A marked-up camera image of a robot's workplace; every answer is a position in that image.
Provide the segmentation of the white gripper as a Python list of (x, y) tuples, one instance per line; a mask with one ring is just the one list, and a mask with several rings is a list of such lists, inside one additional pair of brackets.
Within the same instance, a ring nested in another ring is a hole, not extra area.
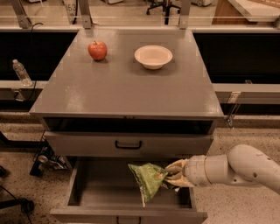
[(170, 176), (165, 180), (177, 187), (208, 186), (208, 179), (205, 171), (204, 155), (193, 156), (189, 160), (180, 159), (165, 167), (165, 170), (172, 175), (184, 173), (185, 176)]

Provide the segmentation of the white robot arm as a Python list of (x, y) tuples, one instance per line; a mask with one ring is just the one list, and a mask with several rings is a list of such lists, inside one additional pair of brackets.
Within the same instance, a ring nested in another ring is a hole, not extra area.
[(178, 187), (265, 186), (280, 193), (280, 165), (257, 148), (239, 144), (226, 155), (192, 156), (165, 167), (166, 181)]

